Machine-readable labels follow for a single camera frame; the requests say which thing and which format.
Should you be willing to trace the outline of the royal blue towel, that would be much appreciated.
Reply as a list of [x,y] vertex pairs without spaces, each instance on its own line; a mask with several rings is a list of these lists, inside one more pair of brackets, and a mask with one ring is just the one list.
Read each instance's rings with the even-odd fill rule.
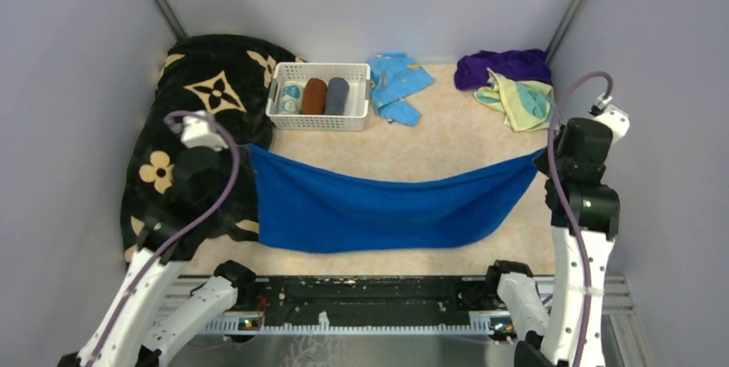
[[459,248],[491,235],[536,177],[537,153],[425,182],[338,174],[249,145],[260,242],[309,254]]

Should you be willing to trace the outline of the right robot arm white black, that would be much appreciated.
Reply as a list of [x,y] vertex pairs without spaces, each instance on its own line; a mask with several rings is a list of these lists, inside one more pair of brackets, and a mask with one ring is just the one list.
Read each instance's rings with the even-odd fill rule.
[[547,178],[555,273],[551,303],[539,295],[529,266],[496,260],[486,282],[509,311],[517,341],[516,366],[603,366],[604,282],[621,211],[615,190],[601,182],[612,144],[630,127],[613,104],[594,106],[548,134],[533,160]]

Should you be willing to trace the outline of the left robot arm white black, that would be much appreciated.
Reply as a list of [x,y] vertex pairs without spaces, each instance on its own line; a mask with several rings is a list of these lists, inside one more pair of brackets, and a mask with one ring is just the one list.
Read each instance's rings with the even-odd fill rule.
[[157,218],[144,225],[124,281],[100,326],[80,350],[62,356],[58,365],[167,366],[210,321],[254,300],[256,274],[228,260],[161,325],[152,325],[168,289],[205,239],[200,225],[228,198],[248,160],[248,152],[239,145],[231,145],[230,154],[230,177],[200,217],[181,228]]

